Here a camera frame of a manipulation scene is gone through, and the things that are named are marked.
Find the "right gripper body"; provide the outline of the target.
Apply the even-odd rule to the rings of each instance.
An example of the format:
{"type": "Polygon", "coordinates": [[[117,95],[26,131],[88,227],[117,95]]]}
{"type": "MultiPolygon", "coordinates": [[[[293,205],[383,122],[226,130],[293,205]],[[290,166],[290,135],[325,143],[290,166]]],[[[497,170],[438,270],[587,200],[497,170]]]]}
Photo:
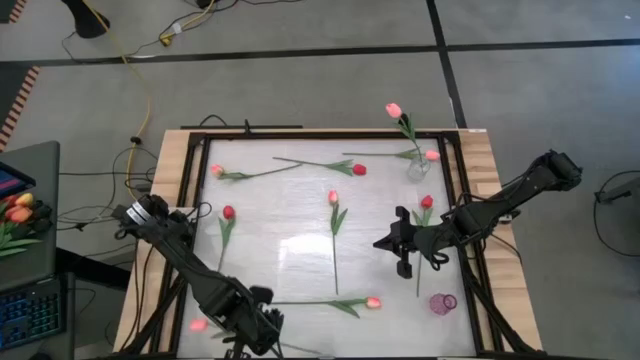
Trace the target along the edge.
{"type": "Polygon", "coordinates": [[[412,277],[412,265],[409,262],[409,254],[412,252],[420,252],[435,271],[439,271],[448,262],[448,256],[438,246],[439,227],[430,224],[432,212],[432,209],[425,209],[419,215],[413,211],[412,215],[417,215],[417,224],[412,225],[409,211],[402,206],[396,208],[396,216],[399,218],[396,244],[400,258],[396,270],[404,279],[412,277]]]}

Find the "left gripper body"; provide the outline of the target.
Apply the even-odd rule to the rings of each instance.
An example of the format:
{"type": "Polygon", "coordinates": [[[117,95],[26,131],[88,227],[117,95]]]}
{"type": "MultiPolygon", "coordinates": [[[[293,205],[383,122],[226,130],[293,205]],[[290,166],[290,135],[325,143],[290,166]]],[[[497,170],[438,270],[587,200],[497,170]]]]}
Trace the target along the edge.
{"type": "Polygon", "coordinates": [[[280,339],[284,314],[277,308],[264,309],[272,303],[274,293],[265,287],[251,287],[252,297],[241,297],[222,316],[222,327],[251,350],[270,350],[280,339]]]}

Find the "red artificial tulip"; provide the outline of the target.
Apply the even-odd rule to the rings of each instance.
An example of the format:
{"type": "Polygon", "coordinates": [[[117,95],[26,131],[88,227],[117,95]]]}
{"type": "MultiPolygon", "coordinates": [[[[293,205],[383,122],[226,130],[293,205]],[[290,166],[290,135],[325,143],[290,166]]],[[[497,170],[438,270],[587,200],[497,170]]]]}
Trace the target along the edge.
{"type": "Polygon", "coordinates": [[[356,164],[352,159],[342,160],[333,163],[318,163],[306,160],[296,160],[282,157],[275,157],[275,160],[292,162],[301,165],[312,165],[327,168],[333,171],[343,173],[348,176],[364,176],[367,174],[367,168],[362,164],[356,164]]]}
{"type": "Polygon", "coordinates": [[[231,205],[226,205],[222,209],[222,217],[219,218],[219,226],[221,232],[221,250],[220,258],[218,261],[217,270],[220,271],[223,266],[224,257],[226,255],[226,249],[230,241],[232,230],[236,222],[236,212],[231,205]]]}
{"type": "MultiPolygon", "coordinates": [[[[431,215],[433,212],[434,199],[431,195],[426,195],[420,202],[420,211],[412,210],[411,214],[415,221],[415,225],[419,227],[426,227],[429,225],[431,215]]],[[[422,259],[418,259],[418,273],[416,280],[416,296],[420,296],[420,284],[421,284],[421,268],[422,259]]]]}

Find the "purple glass vase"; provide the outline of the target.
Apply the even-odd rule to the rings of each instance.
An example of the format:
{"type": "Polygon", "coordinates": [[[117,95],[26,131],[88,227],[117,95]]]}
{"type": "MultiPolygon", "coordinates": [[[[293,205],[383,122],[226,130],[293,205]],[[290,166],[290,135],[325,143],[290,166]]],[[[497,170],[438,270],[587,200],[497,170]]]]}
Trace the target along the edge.
{"type": "Polygon", "coordinates": [[[429,299],[431,311],[439,316],[447,315],[457,307],[457,298],[452,294],[437,293],[429,299]]]}

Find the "clear glass vase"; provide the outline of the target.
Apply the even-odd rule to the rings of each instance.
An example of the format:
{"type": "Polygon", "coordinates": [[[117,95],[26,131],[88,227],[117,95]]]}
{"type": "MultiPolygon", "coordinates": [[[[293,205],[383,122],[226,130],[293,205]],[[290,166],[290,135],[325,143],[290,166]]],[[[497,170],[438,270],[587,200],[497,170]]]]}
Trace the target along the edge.
{"type": "Polygon", "coordinates": [[[413,182],[421,182],[431,169],[429,160],[420,157],[414,157],[407,169],[407,177],[413,182]]]}

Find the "black diagonal support strut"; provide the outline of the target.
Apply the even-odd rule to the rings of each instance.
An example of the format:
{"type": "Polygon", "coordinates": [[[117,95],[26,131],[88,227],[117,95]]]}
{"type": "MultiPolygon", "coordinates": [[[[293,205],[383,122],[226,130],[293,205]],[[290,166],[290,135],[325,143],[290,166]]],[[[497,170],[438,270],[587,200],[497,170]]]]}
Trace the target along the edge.
{"type": "Polygon", "coordinates": [[[113,350],[131,357],[175,356],[186,281],[141,241],[131,269],[113,350]]]}
{"type": "Polygon", "coordinates": [[[519,356],[523,356],[524,354],[527,356],[545,355],[545,351],[535,349],[527,344],[509,324],[496,306],[491,291],[486,290],[474,274],[466,251],[458,250],[458,256],[465,292],[471,296],[472,308],[477,310],[475,301],[478,300],[486,312],[489,323],[489,333],[493,347],[486,349],[483,345],[478,314],[472,313],[472,333],[474,340],[478,341],[478,344],[475,345],[477,354],[482,356],[494,355],[498,357],[514,357],[516,354],[519,356]]]}

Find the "grey floor stand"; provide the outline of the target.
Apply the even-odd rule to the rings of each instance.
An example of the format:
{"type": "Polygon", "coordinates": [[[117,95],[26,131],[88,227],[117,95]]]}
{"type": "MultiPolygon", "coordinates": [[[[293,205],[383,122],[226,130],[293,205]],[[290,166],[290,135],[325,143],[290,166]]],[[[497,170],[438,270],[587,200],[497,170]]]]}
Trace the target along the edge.
{"type": "Polygon", "coordinates": [[[595,193],[598,203],[610,203],[624,197],[632,197],[640,204],[640,177],[629,180],[610,190],[602,189],[595,193]]]}

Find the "backlit black keyboard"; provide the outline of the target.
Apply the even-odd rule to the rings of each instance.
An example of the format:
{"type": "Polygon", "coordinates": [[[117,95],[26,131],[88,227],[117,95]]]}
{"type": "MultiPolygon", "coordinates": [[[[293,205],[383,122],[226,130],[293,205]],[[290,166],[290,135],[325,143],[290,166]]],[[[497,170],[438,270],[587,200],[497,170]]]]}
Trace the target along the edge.
{"type": "Polygon", "coordinates": [[[64,332],[66,295],[66,281],[60,278],[0,293],[0,351],[64,332]]]}

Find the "grey side desk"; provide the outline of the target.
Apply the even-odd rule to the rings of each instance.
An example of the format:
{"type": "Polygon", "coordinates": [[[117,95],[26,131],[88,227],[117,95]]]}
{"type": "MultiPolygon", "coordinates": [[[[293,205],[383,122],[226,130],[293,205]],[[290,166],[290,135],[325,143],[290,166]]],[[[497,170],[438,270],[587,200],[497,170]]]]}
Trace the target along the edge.
{"type": "Polygon", "coordinates": [[[26,251],[0,258],[0,292],[51,276],[55,272],[56,217],[59,190],[60,145],[48,141],[0,154],[0,162],[30,176],[36,200],[51,207],[51,228],[37,235],[39,243],[26,251]]]}

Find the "orange tulip bunch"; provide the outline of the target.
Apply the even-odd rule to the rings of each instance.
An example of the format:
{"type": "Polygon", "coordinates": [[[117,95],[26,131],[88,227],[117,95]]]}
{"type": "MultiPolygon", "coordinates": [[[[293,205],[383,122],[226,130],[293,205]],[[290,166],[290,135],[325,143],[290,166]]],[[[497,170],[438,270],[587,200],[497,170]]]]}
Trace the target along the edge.
{"type": "Polygon", "coordinates": [[[0,258],[26,252],[42,242],[53,223],[52,209],[31,193],[0,200],[0,258]]]}

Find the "dark tablet screen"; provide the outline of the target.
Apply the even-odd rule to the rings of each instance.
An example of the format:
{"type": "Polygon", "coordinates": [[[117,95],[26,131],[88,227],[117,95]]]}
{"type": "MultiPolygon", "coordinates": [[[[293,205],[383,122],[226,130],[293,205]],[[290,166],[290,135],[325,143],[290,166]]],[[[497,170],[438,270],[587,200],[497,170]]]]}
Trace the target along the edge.
{"type": "Polygon", "coordinates": [[[0,199],[16,195],[36,185],[36,180],[0,162],[0,199]]]}

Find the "black stand base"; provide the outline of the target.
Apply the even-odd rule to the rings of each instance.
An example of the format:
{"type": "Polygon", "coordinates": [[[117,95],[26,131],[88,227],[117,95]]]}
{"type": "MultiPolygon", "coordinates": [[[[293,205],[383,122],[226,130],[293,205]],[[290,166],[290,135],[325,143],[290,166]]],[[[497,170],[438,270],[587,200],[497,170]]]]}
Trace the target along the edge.
{"type": "Polygon", "coordinates": [[[76,33],[84,39],[104,35],[110,28],[110,21],[97,10],[93,10],[84,0],[61,0],[71,12],[76,33]]]}

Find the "black table frame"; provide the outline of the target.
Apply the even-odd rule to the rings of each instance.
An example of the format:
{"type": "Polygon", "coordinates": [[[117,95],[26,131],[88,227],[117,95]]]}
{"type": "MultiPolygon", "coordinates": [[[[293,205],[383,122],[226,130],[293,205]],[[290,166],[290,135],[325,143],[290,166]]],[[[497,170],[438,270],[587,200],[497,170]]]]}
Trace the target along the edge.
{"type": "Polygon", "coordinates": [[[431,223],[454,202],[453,180],[445,161],[431,164],[421,182],[407,177],[409,161],[397,157],[409,141],[398,133],[209,134],[197,143],[203,156],[186,166],[176,202],[202,204],[195,254],[217,269],[221,250],[219,218],[236,212],[222,273],[244,285],[270,288],[273,302],[378,297],[379,309],[355,306],[360,317],[326,305],[276,305],[284,314],[280,343],[286,358],[410,358],[472,356],[476,352],[471,313],[458,252],[435,271],[420,254],[409,257],[413,276],[397,274],[398,259],[373,243],[385,237],[398,206],[419,211],[426,195],[434,199],[431,223]],[[364,153],[376,155],[343,155],[364,153]],[[333,163],[352,159],[367,168],[348,176],[327,168],[275,160],[275,157],[333,163]],[[254,174],[298,168],[246,180],[221,180],[212,172],[254,174]],[[348,213],[336,237],[339,294],[335,293],[332,208],[336,190],[348,213]],[[420,296],[416,296],[418,259],[420,296]],[[452,294],[457,307],[439,316],[429,307],[437,294],[452,294]]]}

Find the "black rail bar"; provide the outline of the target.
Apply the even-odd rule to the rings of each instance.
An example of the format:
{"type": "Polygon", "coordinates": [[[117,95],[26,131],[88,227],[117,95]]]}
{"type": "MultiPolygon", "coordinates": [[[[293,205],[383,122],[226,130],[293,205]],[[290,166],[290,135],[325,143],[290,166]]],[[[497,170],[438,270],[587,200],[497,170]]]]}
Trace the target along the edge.
{"type": "Polygon", "coordinates": [[[241,132],[257,132],[258,130],[290,130],[303,129],[302,125],[254,125],[245,120],[241,125],[185,125],[181,130],[240,130],[241,132]]]}

